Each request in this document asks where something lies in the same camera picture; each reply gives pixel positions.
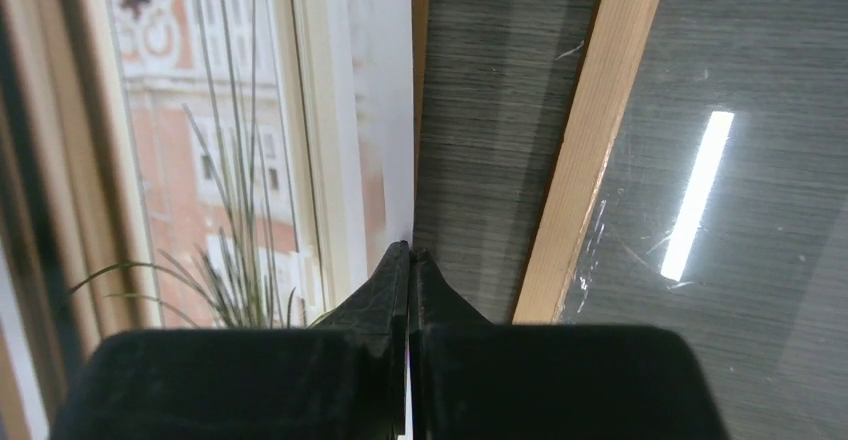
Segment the clear acrylic sheet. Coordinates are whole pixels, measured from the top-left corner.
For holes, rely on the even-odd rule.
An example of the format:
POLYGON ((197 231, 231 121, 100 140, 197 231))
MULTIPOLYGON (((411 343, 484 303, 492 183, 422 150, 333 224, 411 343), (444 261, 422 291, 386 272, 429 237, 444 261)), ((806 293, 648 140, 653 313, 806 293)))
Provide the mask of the clear acrylic sheet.
POLYGON ((847 0, 660 0, 566 324, 692 346, 735 439, 847 435, 847 0))

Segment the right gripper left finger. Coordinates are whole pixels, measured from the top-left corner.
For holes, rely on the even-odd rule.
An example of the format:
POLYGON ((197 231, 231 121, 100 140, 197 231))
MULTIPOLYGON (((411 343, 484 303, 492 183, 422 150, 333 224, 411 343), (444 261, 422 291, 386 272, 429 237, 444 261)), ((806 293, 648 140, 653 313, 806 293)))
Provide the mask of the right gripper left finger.
POLYGON ((406 430, 410 248, 308 328, 146 329, 107 338, 54 439, 395 439, 406 430))

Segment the plant window photo print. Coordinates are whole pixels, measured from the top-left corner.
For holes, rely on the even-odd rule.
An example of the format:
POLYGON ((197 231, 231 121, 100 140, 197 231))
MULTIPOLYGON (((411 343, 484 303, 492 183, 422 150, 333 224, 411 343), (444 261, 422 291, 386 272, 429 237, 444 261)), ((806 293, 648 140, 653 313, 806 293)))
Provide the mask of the plant window photo print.
POLYGON ((113 335, 308 328, 374 273, 348 3, 1 0, 50 430, 113 335))

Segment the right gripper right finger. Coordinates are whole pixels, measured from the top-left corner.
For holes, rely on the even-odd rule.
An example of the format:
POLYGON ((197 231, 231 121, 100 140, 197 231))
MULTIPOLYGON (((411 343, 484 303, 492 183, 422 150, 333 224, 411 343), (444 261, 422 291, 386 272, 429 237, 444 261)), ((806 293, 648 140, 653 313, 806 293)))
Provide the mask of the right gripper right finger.
POLYGON ((725 439, 690 346, 647 325, 495 324, 412 253, 418 439, 725 439))

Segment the brown cardboard backing board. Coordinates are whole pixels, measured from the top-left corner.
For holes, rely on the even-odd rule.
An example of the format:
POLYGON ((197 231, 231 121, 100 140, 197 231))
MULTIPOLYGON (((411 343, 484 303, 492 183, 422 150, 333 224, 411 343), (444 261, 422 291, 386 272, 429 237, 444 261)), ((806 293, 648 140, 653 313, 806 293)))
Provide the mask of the brown cardboard backing board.
POLYGON ((429 0, 411 1, 414 94, 414 173, 415 177, 418 177, 429 25, 429 0))

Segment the orange wooden picture frame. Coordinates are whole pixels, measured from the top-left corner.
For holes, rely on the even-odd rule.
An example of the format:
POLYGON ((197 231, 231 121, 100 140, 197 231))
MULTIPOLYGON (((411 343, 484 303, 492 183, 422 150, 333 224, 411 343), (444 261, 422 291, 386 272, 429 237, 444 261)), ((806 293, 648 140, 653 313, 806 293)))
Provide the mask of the orange wooden picture frame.
POLYGON ((512 317, 560 318, 659 0, 597 0, 512 317))

